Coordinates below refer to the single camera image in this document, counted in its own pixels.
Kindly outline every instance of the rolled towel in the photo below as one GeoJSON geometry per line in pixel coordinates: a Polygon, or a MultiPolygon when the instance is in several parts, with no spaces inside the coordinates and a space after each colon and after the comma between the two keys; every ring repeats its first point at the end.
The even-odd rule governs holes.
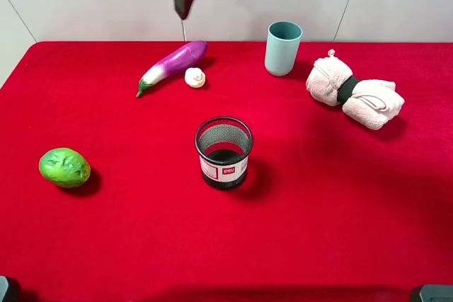
{"type": "Polygon", "coordinates": [[[359,81],[352,70],[334,56],[315,61],[306,80],[311,96],[330,106],[343,104],[343,112],[364,126],[378,130],[399,114],[404,99],[390,81],[359,81]]]}

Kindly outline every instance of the red logo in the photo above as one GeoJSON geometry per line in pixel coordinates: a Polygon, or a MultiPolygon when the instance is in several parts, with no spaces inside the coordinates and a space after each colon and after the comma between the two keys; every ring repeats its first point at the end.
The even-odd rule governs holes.
{"type": "Polygon", "coordinates": [[[231,173],[234,173],[235,170],[236,170],[235,167],[233,167],[233,168],[225,168],[225,169],[222,169],[222,173],[224,175],[229,175],[231,173]]]}

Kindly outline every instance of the green fruit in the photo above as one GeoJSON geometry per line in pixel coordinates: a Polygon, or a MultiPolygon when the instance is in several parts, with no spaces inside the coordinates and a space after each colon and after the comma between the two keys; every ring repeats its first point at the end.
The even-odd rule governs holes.
{"type": "Polygon", "coordinates": [[[90,177],[91,168],[78,152],[68,148],[48,151],[40,159],[40,173],[59,187],[78,187],[90,177]]]}

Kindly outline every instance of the label on pen holder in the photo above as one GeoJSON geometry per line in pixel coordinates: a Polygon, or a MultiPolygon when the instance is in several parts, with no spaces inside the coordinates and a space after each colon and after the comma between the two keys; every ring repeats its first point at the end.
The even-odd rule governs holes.
{"type": "Polygon", "coordinates": [[[203,173],[217,182],[232,182],[245,173],[248,164],[248,156],[238,163],[231,165],[215,165],[200,157],[201,169],[203,173]]]}

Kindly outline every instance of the eggplant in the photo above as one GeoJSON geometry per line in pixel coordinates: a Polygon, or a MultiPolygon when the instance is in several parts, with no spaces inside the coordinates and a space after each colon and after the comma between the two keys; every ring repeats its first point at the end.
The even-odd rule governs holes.
{"type": "Polygon", "coordinates": [[[163,58],[150,68],[139,81],[139,98],[146,89],[156,85],[162,79],[180,74],[190,67],[194,67],[205,56],[207,43],[202,40],[189,42],[172,54],[163,58]]]}

